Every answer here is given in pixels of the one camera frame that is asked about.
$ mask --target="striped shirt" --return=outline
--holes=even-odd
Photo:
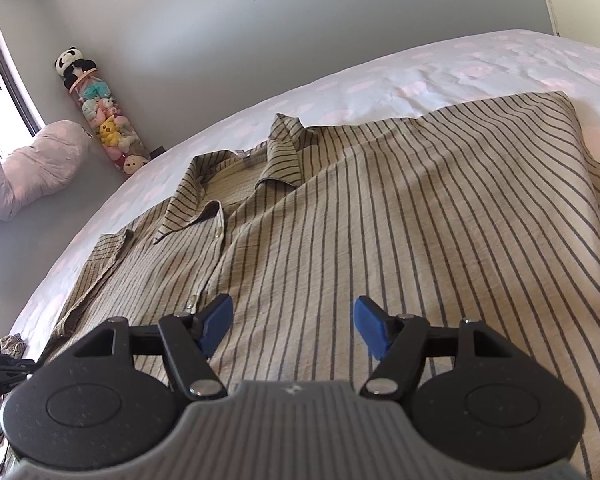
[[[278,115],[256,148],[197,156],[172,198],[101,237],[45,356],[108,317],[154,324],[221,292],[235,320],[211,365],[229,387],[359,387],[363,294],[432,325],[483,319],[576,391],[573,461],[600,478],[600,165],[561,92],[360,126]],[[160,358],[136,366],[166,380]]]

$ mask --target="shirt collar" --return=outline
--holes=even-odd
[[[312,132],[305,129],[300,119],[277,114],[266,142],[246,152],[220,150],[205,153],[193,158],[164,214],[164,218],[156,231],[154,244],[165,236],[184,229],[197,220],[208,218],[210,210],[200,210],[204,192],[203,183],[220,169],[242,161],[248,164],[250,157],[266,149],[267,164],[264,167],[254,188],[269,180],[283,182],[293,188],[304,184],[304,176],[300,167],[298,153],[312,142]]]

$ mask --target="yellow plush toy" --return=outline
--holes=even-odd
[[[110,117],[100,125],[100,141],[105,146],[117,146],[122,138],[113,119]]]

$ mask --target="pink comforter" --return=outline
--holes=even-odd
[[[29,146],[0,160],[0,220],[65,187],[89,152],[91,138],[71,121],[42,128]]]

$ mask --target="bed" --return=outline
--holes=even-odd
[[[170,149],[125,182],[75,236],[11,333],[20,333],[26,341],[27,358],[37,358],[100,235],[117,232],[170,197],[194,156],[221,149],[246,150],[266,140],[276,113],[299,117],[306,126],[360,124],[419,117],[463,102],[543,91],[568,95],[586,145],[600,162],[600,49],[528,30],[412,48],[241,111]],[[587,472],[600,478],[600,465],[590,465]]]

